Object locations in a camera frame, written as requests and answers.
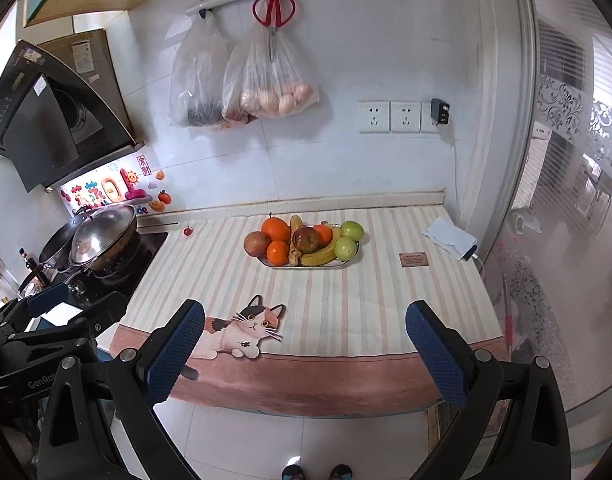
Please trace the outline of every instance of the brown label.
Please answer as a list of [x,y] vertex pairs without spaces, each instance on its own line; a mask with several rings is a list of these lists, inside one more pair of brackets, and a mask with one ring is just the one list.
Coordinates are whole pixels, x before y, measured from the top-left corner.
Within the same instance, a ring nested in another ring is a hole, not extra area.
[[425,253],[399,253],[402,267],[425,267],[428,256]]

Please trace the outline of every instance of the green fruit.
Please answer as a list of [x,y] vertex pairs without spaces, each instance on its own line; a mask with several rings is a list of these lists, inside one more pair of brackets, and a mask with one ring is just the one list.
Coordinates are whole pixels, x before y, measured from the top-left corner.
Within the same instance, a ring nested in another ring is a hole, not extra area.
[[357,244],[350,237],[342,236],[335,243],[335,256],[338,260],[347,262],[357,254]]
[[355,242],[358,242],[363,238],[363,227],[357,222],[352,220],[346,220],[342,224],[342,236],[352,238]]

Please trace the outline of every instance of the kitchen counter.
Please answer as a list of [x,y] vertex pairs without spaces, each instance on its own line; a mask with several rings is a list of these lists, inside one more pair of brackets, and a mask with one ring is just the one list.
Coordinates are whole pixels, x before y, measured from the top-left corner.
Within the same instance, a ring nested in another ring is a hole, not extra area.
[[[272,269],[243,251],[263,216],[175,227],[135,291],[110,345],[138,348],[187,298],[206,316],[231,319],[260,294],[286,307],[281,341],[260,341],[256,359],[227,353],[189,359],[197,380],[179,378],[172,396],[197,404],[305,416],[385,415],[421,410],[439,399],[407,337],[404,315],[425,300],[472,346],[506,357],[502,332],[473,262],[454,260],[421,232],[442,206],[337,210],[302,214],[305,223],[362,224],[356,260],[339,269]],[[429,265],[402,268],[399,253],[425,251]]]

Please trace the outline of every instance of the metal bolt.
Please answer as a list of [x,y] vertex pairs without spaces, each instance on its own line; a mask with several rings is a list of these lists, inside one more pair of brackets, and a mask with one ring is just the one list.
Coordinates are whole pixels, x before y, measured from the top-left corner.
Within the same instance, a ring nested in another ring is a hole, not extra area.
[[134,348],[125,348],[119,354],[119,359],[120,361],[127,363],[135,359],[135,355],[137,355],[137,351]]
[[484,350],[483,348],[476,349],[474,351],[474,357],[477,361],[481,361],[484,363],[487,363],[488,361],[490,361],[490,359],[492,359],[492,355],[490,354],[490,352]]
[[535,365],[545,370],[550,366],[550,361],[543,357],[543,355],[538,355],[537,357],[535,357]]
[[69,355],[68,357],[65,357],[64,359],[62,359],[62,368],[64,370],[68,370],[69,368],[72,368],[73,364],[75,364],[75,358],[72,355]]

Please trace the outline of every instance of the electrical outlet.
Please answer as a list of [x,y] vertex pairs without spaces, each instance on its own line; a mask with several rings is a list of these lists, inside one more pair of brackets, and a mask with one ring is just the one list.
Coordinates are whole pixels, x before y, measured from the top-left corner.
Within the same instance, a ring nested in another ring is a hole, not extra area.
[[422,104],[404,101],[390,103],[390,129],[393,132],[419,132]]
[[360,132],[390,131],[388,101],[359,101],[358,111],[357,121]]
[[422,103],[422,124],[421,131],[435,134],[437,133],[437,125],[430,115],[430,103]]

